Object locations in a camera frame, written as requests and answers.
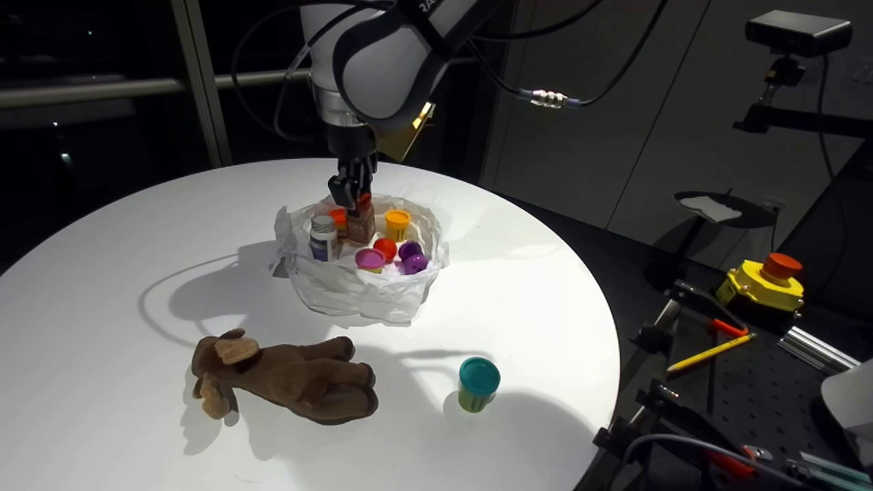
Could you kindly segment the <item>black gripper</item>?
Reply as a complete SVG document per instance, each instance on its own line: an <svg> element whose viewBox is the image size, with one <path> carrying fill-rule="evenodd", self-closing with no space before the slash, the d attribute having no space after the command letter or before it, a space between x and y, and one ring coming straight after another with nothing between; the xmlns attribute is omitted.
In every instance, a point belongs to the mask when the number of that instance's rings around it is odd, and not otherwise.
<svg viewBox="0 0 873 491"><path fill-rule="evenodd" d="M359 199L370 192L376 176L374 148L374 132L366 126L327 128L327 151L338 159L338 171L327 181L336 204L347 210L359 207Z"/></svg>

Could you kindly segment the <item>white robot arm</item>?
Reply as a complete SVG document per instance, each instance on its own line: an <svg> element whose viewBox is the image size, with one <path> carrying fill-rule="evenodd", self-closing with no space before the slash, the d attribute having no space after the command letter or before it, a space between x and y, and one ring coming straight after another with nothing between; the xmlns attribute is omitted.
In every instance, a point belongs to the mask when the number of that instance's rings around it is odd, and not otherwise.
<svg viewBox="0 0 873 491"><path fill-rule="evenodd" d="M306 0L302 53L327 151L331 196L358 210L376 176L374 126L409 124L501 0Z"/></svg>

